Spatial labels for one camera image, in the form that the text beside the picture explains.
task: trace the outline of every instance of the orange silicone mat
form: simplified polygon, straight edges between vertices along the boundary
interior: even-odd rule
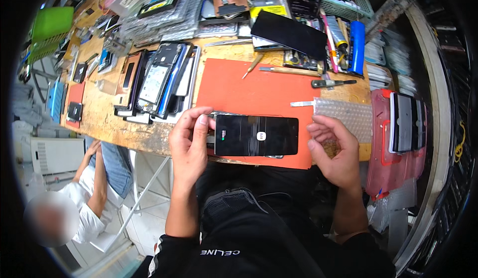
[[[211,106],[216,111],[231,113],[296,117],[299,119],[299,149],[297,155],[282,159],[266,157],[223,157],[261,165],[307,169],[312,157],[307,148],[310,135],[306,126],[312,122],[312,106],[291,107],[291,102],[313,101],[320,89],[313,89],[310,76],[259,71],[258,64],[246,78],[241,79],[251,62],[211,59],[206,60],[196,106]]]

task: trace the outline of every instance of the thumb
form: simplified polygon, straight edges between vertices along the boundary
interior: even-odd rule
[[[193,142],[191,148],[196,150],[206,150],[207,132],[209,131],[209,120],[206,114],[201,114],[194,124]]]
[[[312,154],[312,159],[317,163],[317,166],[322,171],[322,174],[325,175],[325,173],[328,172],[331,166],[330,164],[332,160],[328,157],[326,151],[324,150],[322,145],[317,142],[317,140],[310,139],[307,142],[307,147]]]

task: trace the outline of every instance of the glue tube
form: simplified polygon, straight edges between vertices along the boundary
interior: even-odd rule
[[[334,16],[326,16],[327,18],[327,23],[330,28],[330,33],[332,34],[332,38],[334,39],[335,47],[342,51],[343,53],[346,53],[346,49],[348,47],[347,42],[345,41],[345,37],[340,30],[337,20],[335,19]]]
[[[335,52],[335,44],[332,37],[332,33],[330,32],[330,27],[327,22],[326,13],[323,9],[320,9],[320,15],[322,17],[322,21],[324,21],[325,31],[327,34],[327,46],[329,48],[330,63],[332,64],[332,69],[334,70],[334,73],[338,73],[338,61],[337,53]]]
[[[349,71],[363,75],[365,25],[359,21],[350,23],[350,49],[352,52],[352,61],[349,64]]]

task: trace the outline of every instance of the phone display with logo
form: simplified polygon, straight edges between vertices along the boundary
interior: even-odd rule
[[[216,115],[218,156],[296,155],[299,120],[288,117]]]

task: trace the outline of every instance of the hand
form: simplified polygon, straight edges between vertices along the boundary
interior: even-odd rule
[[[343,189],[360,187],[359,176],[359,142],[344,124],[337,118],[325,115],[313,115],[312,124],[307,126],[312,139],[307,146],[312,159],[322,174],[332,184]],[[337,141],[338,154],[329,158],[320,144],[327,139]]]
[[[93,142],[90,144],[89,148],[87,149],[85,156],[90,157],[96,154],[98,148],[101,148],[101,143],[99,140],[95,139],[93,140]]]
[[[212,107],[195,107],[184,111],[169,134],[169,148],[173,158],[174,185],[190,191],[206,169],[206,137],[216,122],[207,117]]]

